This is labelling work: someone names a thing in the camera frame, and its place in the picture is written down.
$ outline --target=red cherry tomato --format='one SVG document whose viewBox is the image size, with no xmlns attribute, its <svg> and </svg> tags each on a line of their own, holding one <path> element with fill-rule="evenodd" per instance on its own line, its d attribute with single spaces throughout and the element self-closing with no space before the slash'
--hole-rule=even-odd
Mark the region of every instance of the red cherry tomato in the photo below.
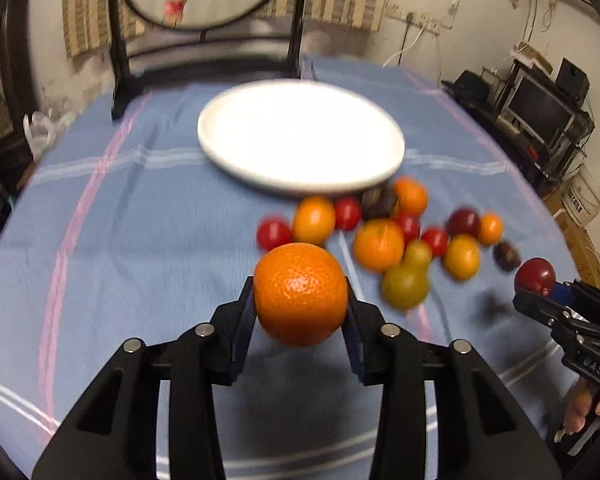
<svg viewBox="0 0 600 480">
<path fill-rule="evenodd" d="M 469 235 L 477 240 L 480 236 L 480 215 L 473 209 L 457 209 L 446 222 L 446 230 L 451 237 Z"/>
<path fill-rule="evenodd" d="M 446 246 L 449 242 L 449 236 L 442 227 L 431 226 L 423 232 L 421 240 L 426 242 L 429 247 L 431 247 L 433 256 L 437 257 L 446 253 Z"/>
<path fill-rule="evenodd" d="M 518 269 L 513 281 L 516 291 L 524 288 L 540 296 L 548 296 L 555 286 L 555 270 L 552 264 L 542 258 L 531 258 Z"/>
<path fill-rule="evenodd" d="M 417 216 L 400 212 L 395 218 L 395 222 L 400 226 L 404 235 L 404 246 L 420 237 L 420 220 Z"/>
<path fill-rule="evenodd" d="M 362 217 L 360 202 L 351 196 L 347 196 L 337 200 L 333 208 L 336 211 L 336 229 L 353 231 Z"/>
<path fill-rule="evenodd" d="M 265 251 L 270 251 L 280 245 L 293 241 L 291 228 L 286 220 L 279 216 L 264 217 L 258 226 L 256 242 Z"/>
</svg>

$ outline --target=monitor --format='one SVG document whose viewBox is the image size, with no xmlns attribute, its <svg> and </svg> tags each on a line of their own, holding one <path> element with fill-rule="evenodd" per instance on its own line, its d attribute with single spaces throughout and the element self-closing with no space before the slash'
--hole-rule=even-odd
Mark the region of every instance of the monitor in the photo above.
<svg viewBox="0 0 600 480">
<path fill-rule="evenodd" d="M 529 133 L 540 137 L 550 148 L 573 119 L 571 111 L 528 76 L 520 80 L 507 108 Z"/>
</svg>

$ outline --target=blue tablecloth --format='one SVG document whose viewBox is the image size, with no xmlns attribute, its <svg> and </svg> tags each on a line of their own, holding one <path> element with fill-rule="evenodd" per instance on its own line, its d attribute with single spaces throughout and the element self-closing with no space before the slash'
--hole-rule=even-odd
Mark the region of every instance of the blue tablecloth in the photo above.
<svg viewBox="0 0 600 480">
<path fill-rule="evenodd" d="M 462 204 L 498 212 L 523 260 L 541 256 L 559 281 L 577 277 L 533 190 L 441 91 L 414 73 L 363 63 L 308 59 L 303 73 L 363 95 L 400 124 L 407 150 L 398 174 L 426 183 L 424 225 Z M 253 272 L 261 216 L 292 217 L 296 200 L 238 182 L 200 150 L 200 110 L 228 86 L 154 92 L 121 123 L 110 119 L 110 96 L 101 97 L 45 158 L 8 221 L 0 239 L 0 443 L 27 475 L 124 339 L 156 344 L 208 320 Z M 486 251 L 467 283 L 449 280 L 435 262 L 429 297 L 405 316 L 382 302 L 378 276 L 352 261 L 350 244 L 350 234 L 337 233 L 327 248 L 360 299 L 420 339 L 470 340 L 542 430 L 573 375 L 548 330 L 513 311 L 512 274 Z M 243 375 L 214 390 L 228 478 L 366 478 L 380 393 L 357 382 L 340 333 L 291 349 L 256 325 Z M 167 391 L 161 396 L 158 477 L 168 478 Z M 431 438 L 429 478 L 435 455 Z"/>
</svg>

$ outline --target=hand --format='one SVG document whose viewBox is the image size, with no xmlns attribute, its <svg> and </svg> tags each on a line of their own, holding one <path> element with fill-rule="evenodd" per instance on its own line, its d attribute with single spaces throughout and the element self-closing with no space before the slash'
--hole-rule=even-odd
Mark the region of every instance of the hand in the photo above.
<svg viewBox="0 0 600 480">
<path fill-rule="evenodd" d="M 589 383 L 580 378 L 573 389 L 567 394 L 568 405 L 564 412 L 564 425 L 568 434 L 579 433 L 585 425 L 593 404 L 593 396 L 589 391 Z M 600 416 L 600 402 L 596 406 L 596 415 Z"/>
</svg>

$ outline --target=box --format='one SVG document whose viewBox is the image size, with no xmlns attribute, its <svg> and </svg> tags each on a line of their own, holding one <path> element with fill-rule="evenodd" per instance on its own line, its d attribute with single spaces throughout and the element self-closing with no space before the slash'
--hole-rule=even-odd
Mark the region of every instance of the box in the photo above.
<svg viewBox="0 0 600 480">
<path fill-rule="evenodd" d="M 600 261 L 587 231 L 578 227 L 562 208 L 562 191 L 559 189 L 545 197 L 544 205 L 549 210 L 567 244 L 580 279 L 600 289 Z"/>
</svg>

